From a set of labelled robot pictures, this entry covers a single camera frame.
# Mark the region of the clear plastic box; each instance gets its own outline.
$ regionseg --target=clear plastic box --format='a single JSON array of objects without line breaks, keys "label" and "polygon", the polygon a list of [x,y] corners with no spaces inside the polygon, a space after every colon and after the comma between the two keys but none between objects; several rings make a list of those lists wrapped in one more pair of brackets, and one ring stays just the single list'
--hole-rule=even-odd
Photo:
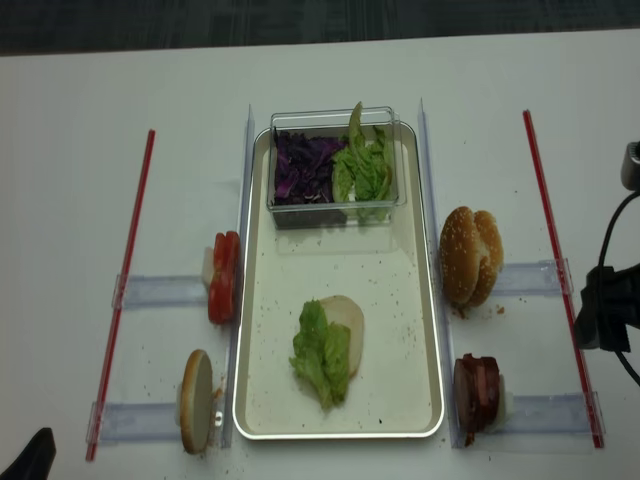
[{"label": "clear plastic box", "polygon": [[352,110],[327,110],[319,112],[277,113],[271,117],[271,148],[269,152],[269,190],[267,209],[271,212],[279,229],[313,228],[345,225],[363,225],[388,222],[395,206],[406,201],[402,138],[400,122],[389,107],[363,108],[362,130],[367,144],[375,138],[374,126],[381,128],[389,148],[392,174],[390,193],[380,201],[346,203],[305,203],[297,205],[275,205],[275,175],[277,149],[276,132],[304,134],[307,138],[342,138],[348,134]]}]

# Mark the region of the red stick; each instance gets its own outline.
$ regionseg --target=red stick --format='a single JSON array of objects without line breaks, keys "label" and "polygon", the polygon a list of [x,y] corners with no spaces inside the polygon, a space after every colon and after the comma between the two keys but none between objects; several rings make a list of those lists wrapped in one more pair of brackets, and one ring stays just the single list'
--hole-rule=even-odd
[{"label": "red stick", "polygon": [[[567,285],[566,273],[564,268],[560,268],[564,262],[564,256],[560,249],[560,240],[558,239],[558,231],[556,230],[556,223],[553,219],[553,211],[551,210],[551,200],[549,198],[549,191],[547,190],[547,182],[544,178],[544,171],[542,170],[542,161],[540,159],[540,151],[538,150],[538,141],[536,140],[536,132],[533,129],[533,120],[531,118],[531,112],[525,110],[522,112],[524,117],[524,125],[527,129],[527,137],[529,138],[529,147],[531,148],[531,157],[533,157],[533,167],[536,170],[536,177],[538,179],[538,188],[540,189],[540,197],[542,197],[542,206],[544,208],[544,215],[547,219],[547,228],[549,229],[549,238],[551,239],[551,248],[553,249],[553,256],[558,265],[558,280],[560,285]],[[564,309],[567,314],[567,321],[569,322],[569,332],[571,333],[571,341],[573,343],[573,351],[576,356],[576,363],[578,364],[578,373],[580,374],[580,384],[582,386],[582,392],[587,397],[587,414],[589,416],[589,423],[591,425],[591,434],[593,437],[593,445],[595,448],[604,448],[604,436],[602,434],[602,427],[600,421],[595,413],[593,403],[591,402],[592,390],[591,382],[589,381],[589,372],[587,371],[587,364],[582,355],[582,350],[576,345],[576,338],[573,333],[573,324],[576,320],[575,310],[573,308],[573,300],[571,295],[563,291],[562,299],[564,301]]]},{"label": "red stick", "polygon": [[[147,185],[147,176],[149,175],[149,167],[151,166],[151,152],[153,151],[153,142],[156,138],[155,130],[149,130],[147,135],[147,146],[144,151],[144,160],[142,162],[142,171],[140,172],[140,181],[138,182],[138,193],[136,195],[136,203],[133,207],[133,215],[131,217],[131,225],[129,226],[129,237],[127,238],[127,248],[124,252],[124,260],[122,261],[122,270],[120,271],[120,285],[118,289],[123,289],[126,285],[129,268],[131,267],[131,258],[133,257],[133,246],[136,243],[136,232],[138,231],[138,222],[140,220],[140,211],[142,210],[142,198],[144,197],[144,189]],[[98,399],[96,400],[96,408],[91,419],[94,425],[89,446],[87,447],[87,462],[93,462],[96,457],[96,449],[98,448],[98,435],[100,434],[100,423],[102,421],[102,412],[104,403],[107,399],[107,387],[109,386],[109,375],[111,374],[111,363],[113,361],[113,352],[116,347],[116,337],[118,336],[118,327],[120,326],[120,312],[122,309],[114,308],[111,317],[111,328],[109,330],[109,339],[107,340],[107,350],[104,354],[104,363],[102,364],[102,376],[100,377],[100,387],[98,389]]]}]

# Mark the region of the hamburger bun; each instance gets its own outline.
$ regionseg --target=hamburger bun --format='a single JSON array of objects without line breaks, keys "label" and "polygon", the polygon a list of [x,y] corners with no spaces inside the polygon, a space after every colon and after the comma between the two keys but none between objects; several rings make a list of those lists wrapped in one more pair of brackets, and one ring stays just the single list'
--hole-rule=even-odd
[{"label": "hamburger bun", "polygon": [[187,453],[207,448],[211,425],[213,370],[204,350],[194,350],[187,360],[180,393],[180,435]]},{"label": "hamburger bun", "polygon": [[482,305],[502,270],[504,251],[496,220],[489,212],[456,208],[440,236],[445,297],[454,305]]},{"label": "hamburger bun", "polygon": [[356,302],[344,295],[334,295],[320,300],[328,323],[344,325],[351,330],[349,341],[349,377],[360,366],[364,343],[364,314]]}]

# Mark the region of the sesame seed bun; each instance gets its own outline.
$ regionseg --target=sesame seed bun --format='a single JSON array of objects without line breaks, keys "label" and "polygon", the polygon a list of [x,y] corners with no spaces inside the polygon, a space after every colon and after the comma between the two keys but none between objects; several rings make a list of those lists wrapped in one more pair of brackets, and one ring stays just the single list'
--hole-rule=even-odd
[{"label": "sesame seed bun", "polygon": [[504,252],[496,220],[489,212],[456,208],[440,236],[445,297],[457,306],[483,304],[502,269]]}]

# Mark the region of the black wire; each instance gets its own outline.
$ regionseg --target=black wire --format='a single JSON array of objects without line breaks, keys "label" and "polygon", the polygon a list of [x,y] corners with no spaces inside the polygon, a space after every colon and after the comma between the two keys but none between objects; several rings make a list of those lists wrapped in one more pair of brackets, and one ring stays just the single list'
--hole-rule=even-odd
[{"label": "black wire", "polygon": [[[607,227],[607,233],[604,236],[604,242],[602,242],[602,249],[600,250],[600,257],[598,259],[598,310],[599,310],[598,313],[602,317],[602,321],[600,322],[600,324],[606,325],[607,333],[609,334],[610,337],[612,336],[611,326],[609,325],[609,320],[606,315],[606,311],[605,311],[606,306],[603,301],[603,293],[602,293],[604,290],[603,280],[602,280],[602,277],[603,277],[602,271],[604,269],[604,257],[607,254],[607,248],[609,248],[609,240],[611,240],[611,233],[613,232],[613,227],[616,224],[618,217],[620,216],[624,208],[629,203],[631,203],[632,200],[638,197],[640,197],[640,190],[633,192],[631,195],[625,198],[616,209],[615,213],[613,214],[613,217],[611,217],[611,220],[609,221],[609,226]],[[627,371],[627,373],[631,376],[631,378],[633,378],[633,381],[636,382],[640,387],[640,375],[636,373],[636,371],[633,369],[633,367],[631,366],[627,358],[622,354],[622,352],[619,349],[616,348],[614,350],[614,353],[618,357],[618,360],[620,360],[620,363],[622,363],[622,366]]]}]

